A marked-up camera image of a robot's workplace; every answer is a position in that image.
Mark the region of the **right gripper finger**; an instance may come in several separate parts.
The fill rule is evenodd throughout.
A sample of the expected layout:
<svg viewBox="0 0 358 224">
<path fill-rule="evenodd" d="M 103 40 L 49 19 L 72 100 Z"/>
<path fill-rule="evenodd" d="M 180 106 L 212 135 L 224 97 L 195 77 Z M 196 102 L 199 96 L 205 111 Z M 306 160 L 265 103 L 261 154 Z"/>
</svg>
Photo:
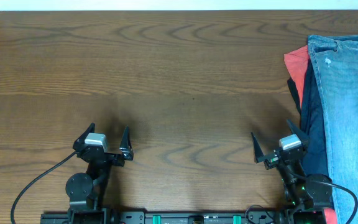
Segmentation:
<svg viewBox="0 0 358 224">
<path fill-rule="evenodd" d="M 255 134 L 251 133 L 251 136 L 252 136 L 252 142 L 253 142 L 253 147 L 254 147 L 254 162 L 257 164 L 264 160 L 264 154 L 262 152 L 262 149 L 259 145 L 259 142 L 258 142 Z"/>
<path fill-rule="evenodd" d="M 309 136 L 304 133 L 301 129 L 298 128 L 291 120 L 287 120 L 288 127 L 290 128 L 290 131 L 292 134 L 297 135 L 297 137 L 300 139 L 302 145 L 308 145 L 310 138 Z"/>
</svg>

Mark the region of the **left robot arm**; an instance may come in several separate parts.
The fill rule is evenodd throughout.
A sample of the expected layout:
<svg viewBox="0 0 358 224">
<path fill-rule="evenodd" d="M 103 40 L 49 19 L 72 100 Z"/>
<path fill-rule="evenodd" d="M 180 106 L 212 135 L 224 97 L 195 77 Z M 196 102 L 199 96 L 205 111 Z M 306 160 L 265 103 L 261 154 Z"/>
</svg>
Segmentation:
<svg viewBox="0 0 358 224">
<path fill-rule="evenodd" d="M 104 193 L 110 178 L 111 167 L 123 167 L 125 161 L 134 158 L 129 127 L 124 128 L 120 153 L 108 151 L 104 134 L 95 132 L 91 123 L 86 131 L 73 143 L 76 156 L 88 164 L 86 172 L 72 175 L 65 190 L 70 199 L 69 223 L 119 223 L 116 211 L 103 205 Z"/>
</svg>

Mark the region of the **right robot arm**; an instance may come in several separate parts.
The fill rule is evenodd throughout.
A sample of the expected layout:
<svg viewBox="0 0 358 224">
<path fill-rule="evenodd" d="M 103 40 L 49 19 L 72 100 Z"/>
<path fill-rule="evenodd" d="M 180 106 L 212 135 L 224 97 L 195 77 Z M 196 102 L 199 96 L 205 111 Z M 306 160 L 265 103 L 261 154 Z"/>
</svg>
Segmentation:
<svg viewBox="0 0 358 224">
<path fill-rule="evenodd" d="M 268 223 L 326 223 L 324 209 L 331 206 L 332 180 L 323 174 L 305 173 L 301 161 L 308 152 L 309 136 L 290 120 L 287 123 L 291 135 L 280 139 L 270 154 L 262 152 L 255 134 L 251 134 L 255 163 L 278 170 L 289 203 L 279 212 L 267 213 Z"/>
</svg>

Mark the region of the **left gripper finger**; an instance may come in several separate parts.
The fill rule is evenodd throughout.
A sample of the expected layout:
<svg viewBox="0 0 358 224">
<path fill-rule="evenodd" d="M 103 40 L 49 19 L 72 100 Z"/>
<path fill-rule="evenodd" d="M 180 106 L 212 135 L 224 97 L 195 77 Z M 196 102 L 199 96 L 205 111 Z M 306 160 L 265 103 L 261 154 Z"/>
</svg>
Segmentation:
<svg viewBox="0 0 358 224">
<path fill-rule="evenodd" d="M 125 127 L 119 149 L 122 152 L 122 156 L 125 160 L 132 161 L 134 159 L 134 153 L 130 140 L 130 129 L 128 126 Z"/>
<path fill-rule="evenodd" d="M 95 130 L 95 124 L 91 123 L 88 128 L 85 130 L 83 134 L 81 134 L 73 143 L 73 146 L 80 146 L 85 143 L 86 137 L 89 135 L 89 133 L 94 133 Z"/>
</svg>

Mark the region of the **light blue denim jeans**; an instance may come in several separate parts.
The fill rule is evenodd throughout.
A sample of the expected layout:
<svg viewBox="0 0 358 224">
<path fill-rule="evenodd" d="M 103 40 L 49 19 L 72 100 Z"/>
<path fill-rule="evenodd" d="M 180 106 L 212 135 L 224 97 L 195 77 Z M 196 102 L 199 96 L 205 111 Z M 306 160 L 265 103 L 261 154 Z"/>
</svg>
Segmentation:
<svg viewBox="0 0 358 224">
<path fill-rule="evenodd" d="M 338 223 L 358 223 L 358 35 L 308 37 L 323 107 L 328 174 Z"/>
</svg>

